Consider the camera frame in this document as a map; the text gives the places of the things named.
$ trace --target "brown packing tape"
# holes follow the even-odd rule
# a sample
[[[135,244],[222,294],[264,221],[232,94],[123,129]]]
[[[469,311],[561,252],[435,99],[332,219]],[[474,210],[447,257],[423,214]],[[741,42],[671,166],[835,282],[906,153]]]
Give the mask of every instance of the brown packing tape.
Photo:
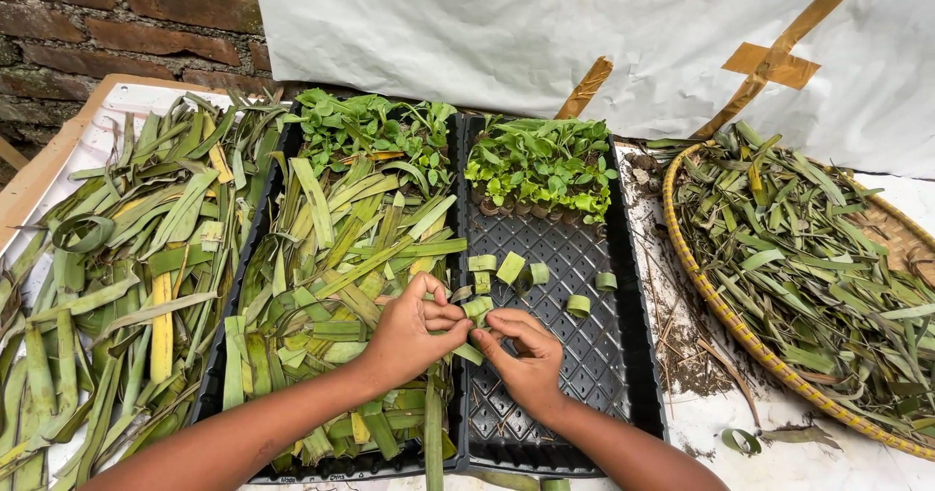
[[[767,54],[769,54],[769,49],[744,42],[733,55],[730,55],[728,61],[724,62],[721,69],[741,75],[752,75]],[[801,90],[820,67],[821,65],[807,59],[788,55],[783,63],[769,70],[766,79],[794,90]]]
[[[769,52],[765,55],[753,73],[743,81],[730,102],[714,116],[707,124],[701,127],[692,138],[709,139],[714,132],[728,123],[731,118],[740,113],[744,106],[753,100],[766,86],[768,75],[777,67],[782,66],[792,51],[792,47],[812,31],[826,16],[831,14],[843,0],[814,0],[805,8],[783,34],[776,39]]]
[[[94,113],[101,107],[104,99],[118,84],[137,84],[184,91],[201,91],[225,94],[223,90],[210,90],[203,86],[172,82],[157,78],[131,75],[108,75],[97,85],[81,110],[62,125],[49,144],[42,148],[26,167],[19,170],[13,180],[0,191],[0,247],[16,234],[12,228],[26,222],[33,208],[42,199],[46,189],[52,184],[59,169],[71,156],[84,129],[94,118]]]
[[[594,65],[588,70],[587,75],[581,79],[578,86],[568,95],[567,100],[562,104],[562,108],[555,114],[555,118],[577,117],[580,112],[584,110],[587,103],[591,102],[595,93],[598,92],[600,85],[604,83],[604,80],[607,80],[607,77],[611,75],[611,71],[613,70],[614,65],[605,57],[599,57],[595,60]]]

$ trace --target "brick wall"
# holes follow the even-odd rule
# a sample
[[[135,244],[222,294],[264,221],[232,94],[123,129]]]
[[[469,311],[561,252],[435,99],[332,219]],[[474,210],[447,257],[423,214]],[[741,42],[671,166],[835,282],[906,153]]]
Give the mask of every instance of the brick wall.
[[[111,73],[261,92],[269,70],[256,0],[0,0],[0,134],[27,157]]]

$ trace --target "white tarp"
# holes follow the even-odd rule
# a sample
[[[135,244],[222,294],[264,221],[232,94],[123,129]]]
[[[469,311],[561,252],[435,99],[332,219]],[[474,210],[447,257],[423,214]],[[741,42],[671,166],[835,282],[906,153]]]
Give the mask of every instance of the white tarp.
[[[260,0],[273,74],[551,116],[606,55],[582,117],[685,137],[813,0]],[[821,64],[802,91],[769,83],[738,118],[785,146],[871,172],[935,177],[935,0],[845,0],[792,50]]]

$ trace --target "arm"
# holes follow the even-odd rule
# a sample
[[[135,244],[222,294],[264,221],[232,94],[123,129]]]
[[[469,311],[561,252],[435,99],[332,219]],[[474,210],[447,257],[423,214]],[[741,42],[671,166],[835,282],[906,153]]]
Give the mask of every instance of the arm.
[[[436,301],[424,301],[426,292]],[[82,491],[237,489],[301,437],[402,385],[465,342],[470,320],[425,272],[383,309],[354,361],[182,429],[88,481]],[[430,336],[429,331],[446,330]]]
[[[513,308],[487,313],[491,332],[471,334],[509,395],[530,416],[575,444],[614,484],[633,491],[727,491],[714,473],[657,437],[595,411],[558,390],[562,344],[529,314]],[[514,358],[500,348],[513,340]]]

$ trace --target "basket rim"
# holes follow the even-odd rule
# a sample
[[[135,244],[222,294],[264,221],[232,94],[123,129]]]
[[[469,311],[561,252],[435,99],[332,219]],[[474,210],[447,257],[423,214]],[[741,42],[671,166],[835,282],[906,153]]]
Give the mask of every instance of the basket rim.
[[[743,349],[748,354],[752,355],[760,365],[765,366],[773,376],[781,380],[786,386],[812,402],[812,405],[823,411],[825,414],[838,420],[839,422],[857,430],[864,436],[875,439],[895,449],[899,449],[904,453],[912,454],[913,456],[918,456],[919,458],[924,458],[925,460],[935,462],[935,450],[924,445],[920,445],[914,441],[896,437],[882,430],[880,426],[875,425],[869,420],[850,412],[847,408],[838,405],[834,402],[834,400],[825,396],[821,391],[813,387],[811,383],[801,377],[799,373],[797,373],[793,368],[782,361],[779,356],[777,356],[766,345],[766,343],[761,341],[750,330],[746,322],[744,322],[743,318],[730,309],[728,304],[724,301],[724,299],[721,298],[721,295],[717,293],[717,290],[711,285],[705,275],[699,272],[699,266],[695,261],[695,257],[692,255],[688,245],[685,244],[682,231],[679,229],[679,223],[675,216],[675,207],[673,204],[672,193],[675,177],[679,174],[679,170],[682,169],[682,162],[684,161],[684,158],[688,155],[691,155],[692,153],[695,153],[697,150],[701,150],[702,148],[709,146],[715,146],[716,144],[717,142],[714,140],[709,140],[707,142],[699,142],[698,144],[695,144],[695,146],[691,146],[686,150],[683,150],[681,153],[676,155],[674,159],[672,159],[672,162],[669,165],[669,169],[666,170],[666,175],[662,182],[663,217],[665,219],[666,226],[669,229],[669,238],[672,241],[672,246],[675,247],[675,252],[679,256],[679,261],[682,263],[682,267],[688,274],[689,279],[691,279],[692,283],[695,285],[695,289],[699,294],[701,294],[701,297],[704,298],[711,311],[714,312],[720,322],[727,328],[731,336],[733,336],[735,340],[741,343]],[[824,164],[818,164],[824,169],[824,171],[828,170],[828,167]],[[857,189],[866,189],[857,183],[854,179],[847,177],[846,175],[845,178],[847,178]],[[873,204],[883,209],[889,215],[893,216],[897,221],[901,222],[903,225],[909,228],[910,232],[918,237],[924,244],[935,250],[935,238],[933,238],[916,222],[906,217],[906,215],[899,211],[894,205],[888,203],[878,195],[874,194],[869,198]]]

